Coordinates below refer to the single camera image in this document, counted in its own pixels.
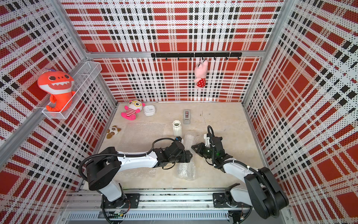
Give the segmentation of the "small white ribbed vase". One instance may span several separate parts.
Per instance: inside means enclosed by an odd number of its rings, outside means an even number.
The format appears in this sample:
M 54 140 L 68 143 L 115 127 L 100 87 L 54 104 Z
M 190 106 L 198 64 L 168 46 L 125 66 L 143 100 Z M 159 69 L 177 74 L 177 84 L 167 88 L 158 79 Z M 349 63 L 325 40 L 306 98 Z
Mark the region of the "small white ribbed vase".
M 175 137 L 181 137 L 182 136 L 182 127 L 181 127 L 181 122 L 179 120 L 175 120 L 172 123 L 172 128 L 173 128 L 173 135 Z

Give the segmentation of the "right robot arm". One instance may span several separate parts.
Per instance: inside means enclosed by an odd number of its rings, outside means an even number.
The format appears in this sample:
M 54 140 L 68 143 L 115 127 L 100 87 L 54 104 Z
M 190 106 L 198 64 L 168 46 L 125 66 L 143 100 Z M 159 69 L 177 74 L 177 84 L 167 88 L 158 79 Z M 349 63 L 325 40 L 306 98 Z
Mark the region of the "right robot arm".
M 255 169 L 227 154 L 222 137 L 216 136 L 211 126 L 208 126 L 204 140 L 204 143 L 193 145 L 192 150 L 205 160 L 211 160 L 209 165 L 213 168 L 245 183 L 245 186 L 233 184 L 225 189 L 225 193 L 214 195 L 214 206 L 222 204 L 235 208 L 246 204 L 263 219 L 278 218 L 280 210 L 289 205 L 289 200 L 270 169 Z

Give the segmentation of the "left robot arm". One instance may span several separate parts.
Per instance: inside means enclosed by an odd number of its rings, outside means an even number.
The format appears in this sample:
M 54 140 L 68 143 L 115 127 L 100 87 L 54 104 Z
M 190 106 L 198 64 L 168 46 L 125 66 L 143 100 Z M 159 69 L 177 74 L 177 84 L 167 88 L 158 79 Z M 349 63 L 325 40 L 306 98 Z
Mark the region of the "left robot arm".
M 164 168 L 168 164 L 189 163 L 193 154 L 185 150 L 181 137 L 155 140 L 151 149 L 142 153 L 124 153 L 108 147 L 80 162 L 79 175 L 89 190 L 101 193 L 109 202 L 124 200 L 121 185 L 114 181 L 117 173 L 139 168 Z

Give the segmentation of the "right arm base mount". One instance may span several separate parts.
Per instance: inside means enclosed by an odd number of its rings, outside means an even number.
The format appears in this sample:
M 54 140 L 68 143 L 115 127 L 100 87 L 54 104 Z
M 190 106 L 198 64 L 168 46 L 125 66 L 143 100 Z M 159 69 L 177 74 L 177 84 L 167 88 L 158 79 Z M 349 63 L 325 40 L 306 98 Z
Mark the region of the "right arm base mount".
M 248 209 L 251 206 L 242 202 L 234 201 L 226 192 L 213 193 L 214 208 Z

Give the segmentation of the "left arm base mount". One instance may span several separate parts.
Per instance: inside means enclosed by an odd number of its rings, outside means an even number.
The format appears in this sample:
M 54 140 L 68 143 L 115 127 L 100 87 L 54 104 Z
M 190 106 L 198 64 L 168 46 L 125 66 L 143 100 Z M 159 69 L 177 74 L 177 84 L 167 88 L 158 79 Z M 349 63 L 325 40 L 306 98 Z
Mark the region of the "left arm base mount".
M 124 194 L 119 199 L 110 202 L 106 196 L 103 196 L 101 208 L 105 209 L 136 209 L 139 205 L 140 194 Z

